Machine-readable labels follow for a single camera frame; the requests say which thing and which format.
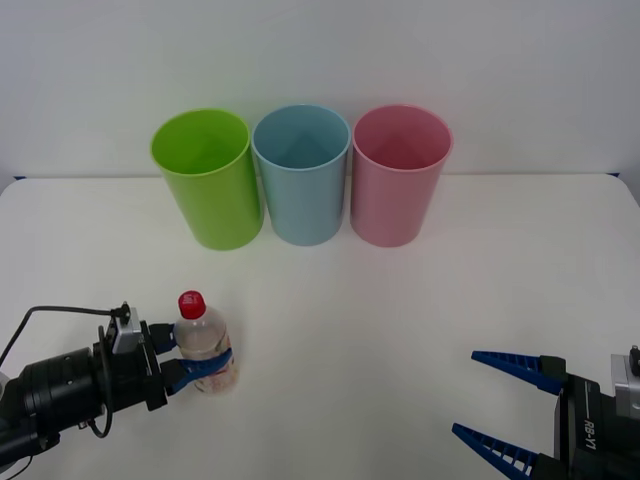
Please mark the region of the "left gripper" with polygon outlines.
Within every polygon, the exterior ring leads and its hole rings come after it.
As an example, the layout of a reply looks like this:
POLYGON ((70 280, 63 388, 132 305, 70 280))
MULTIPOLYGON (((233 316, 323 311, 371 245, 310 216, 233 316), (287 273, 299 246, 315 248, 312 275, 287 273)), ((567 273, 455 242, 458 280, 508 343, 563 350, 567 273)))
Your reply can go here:
POLYGON ((157 410, 167 404, 167 395, 173 396, 189 383, 217 374, 231 360, 233 349, 228 348, 208 360, 171 359, 159 367, 156 354, 170 352, 177 346, 174 327, 173 323, 147 326, 143 321, 141 333, 135 335, 134 348, 114 353, 117 323, 109 322, 105 342, 113 412, 141 403, 149 411, 157 410))

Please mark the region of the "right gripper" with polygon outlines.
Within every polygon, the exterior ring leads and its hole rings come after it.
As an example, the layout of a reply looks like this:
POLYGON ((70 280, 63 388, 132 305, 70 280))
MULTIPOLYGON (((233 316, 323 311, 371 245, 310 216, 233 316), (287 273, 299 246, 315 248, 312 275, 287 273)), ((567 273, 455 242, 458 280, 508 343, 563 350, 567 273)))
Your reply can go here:
POLYGON ((639 422, 591 380, 571 375, 556 356, 474 350, 471 359, 558 396, 554 457, 535 453, 458 423, 452 433, 511 480, 639 480, 639 422))

